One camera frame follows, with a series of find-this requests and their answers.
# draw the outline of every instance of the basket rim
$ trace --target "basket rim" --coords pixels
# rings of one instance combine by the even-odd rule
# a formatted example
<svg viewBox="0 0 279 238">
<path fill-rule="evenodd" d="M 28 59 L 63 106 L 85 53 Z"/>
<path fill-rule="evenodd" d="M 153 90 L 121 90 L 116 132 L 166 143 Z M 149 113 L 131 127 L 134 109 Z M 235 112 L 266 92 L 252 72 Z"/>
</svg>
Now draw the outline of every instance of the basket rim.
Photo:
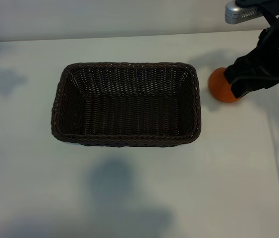
<svg viewBox="0 0 279 238">
<path fill-rule="evenodd" d="M 171 66 L 171 68 L 182 68 L 185 70 L 187 73 L 191 75 L 191 80 L 194 81 L 195 83 L 195 88 L 193 90 L 196 92 L 195 95 L 199 95 L 200 89 L 199 89 L 199 82 L 197 79 L 197 74 L 196 70 L 193 66 L 187 63 L 181 63 L 181 62 L 159 62 L 159 63 L 128 63 L 128 62 L 87 62 L 87 63 L 73 63 L 68 65 L 60 78 L 60 82 L 58 83 L 57 90 L 56 90 L 56 98 L 54 101 L 54 105 L 52 108 L 52 120 L 51 120 L 51 126 L 52 126 L 52 134 L 55 138 L 61 140 L 61 141 L 66 141 L 66 142 L 73 142 L 73 143 L 83 143 L 86 142 L 86 140 L 94 139 L 98 140 L 99 142 L 104 141 L 104 140 L 124 140 L 127 139 L 128 142 L 142 142 L 142 140 L 153 140 L 153 143 L 166 143 L 169 144 L 169 141 L 184 141 L 182 143 L 190 143 L 194 140 L 196 140 L 201 132 L 201 106 L 200 106 L 200 96 L 195 98 L 195 103 L 194 106 L 196 107 L 195 110 L 197 112 L 197 115 L 195 115 L 195 120 L 193 124 L 195 125 L 193 127 L 193 130 L 189 134 L 185 135 L 177 135 L 177 136 L 162 136 L 162 135 L 142 135 L 142 134 L 133 134 L 133 135 L 93 135 L 93 134 L 67 134 L 63 133 L 57 123 L 58 121 L 58 110 L 61 105 L 61 88 L 64 87 L 66 80 L 68 79 L 68 73 L 77 67 L 90 67 L 90 68 L 95 68 L 98 67 L 122 67 L 122 68 L 141 68 L 141 69 L 147 69 L 147 68 L 166 68 Z"/>
</svg>

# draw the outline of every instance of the wall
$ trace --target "wall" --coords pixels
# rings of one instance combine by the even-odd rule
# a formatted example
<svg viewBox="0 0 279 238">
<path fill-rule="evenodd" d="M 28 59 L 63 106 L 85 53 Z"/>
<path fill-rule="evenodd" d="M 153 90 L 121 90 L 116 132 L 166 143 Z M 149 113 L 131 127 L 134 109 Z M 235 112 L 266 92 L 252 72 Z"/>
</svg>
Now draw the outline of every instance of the wall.
<svg viewBox="0 0 279 238">
<path fill-rule="evenodd" d="M 229 0 L 0 0 L 0 41 L 254 30 L 224 21 Z"/>
</svg>

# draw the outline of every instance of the wicker basket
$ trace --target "wicker basket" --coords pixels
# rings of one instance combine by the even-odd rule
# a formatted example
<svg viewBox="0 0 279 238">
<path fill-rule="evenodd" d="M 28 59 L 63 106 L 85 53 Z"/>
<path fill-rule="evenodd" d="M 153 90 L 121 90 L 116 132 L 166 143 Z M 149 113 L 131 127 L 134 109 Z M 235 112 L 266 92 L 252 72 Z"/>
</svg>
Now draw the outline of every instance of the wicker basket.
<svg viewBox="0 0 279 238">
<path fill-rule="evenodd" d="M 201 131 L 199 83 L 184 63 L 76 63 L 62 73 L 52 134 L 87 146 L 167 147 Z"/>
</svg>

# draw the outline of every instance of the orange object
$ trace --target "orange object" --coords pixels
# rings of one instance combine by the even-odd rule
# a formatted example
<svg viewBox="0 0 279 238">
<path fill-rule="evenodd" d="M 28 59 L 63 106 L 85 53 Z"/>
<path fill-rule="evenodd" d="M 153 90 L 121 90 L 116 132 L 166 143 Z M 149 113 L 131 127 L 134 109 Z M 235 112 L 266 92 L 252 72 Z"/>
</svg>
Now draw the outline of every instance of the orange object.
<svg viewBox="0 0 279 238">
<path fill-rule="evenodd" d="M 235 98 L 232 91 L 231 85 L 228 84 L 227 79 L 224 76 L 226 68 L 216 69 L 209 78 L 208 87 L 217 100 L 224 103 L 234 103 L 240 98 Z"/>
</svg>

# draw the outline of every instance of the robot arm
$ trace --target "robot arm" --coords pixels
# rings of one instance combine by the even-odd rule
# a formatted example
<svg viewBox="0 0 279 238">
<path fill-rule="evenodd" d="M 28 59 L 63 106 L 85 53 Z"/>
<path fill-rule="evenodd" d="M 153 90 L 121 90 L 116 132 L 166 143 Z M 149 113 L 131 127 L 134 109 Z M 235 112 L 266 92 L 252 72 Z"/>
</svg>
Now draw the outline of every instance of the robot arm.
<svg viewBox="0 0 279 238">
<path fill-rule="evenodd" d="M 279 0 L 236 0 L 226 5 L 225 20 L 237 24 L 264 16 L 270 28 L 263 30 L 257 47 L 229 66 L 224 76 L 235 98 L 279 83 Z"/>
</svg>

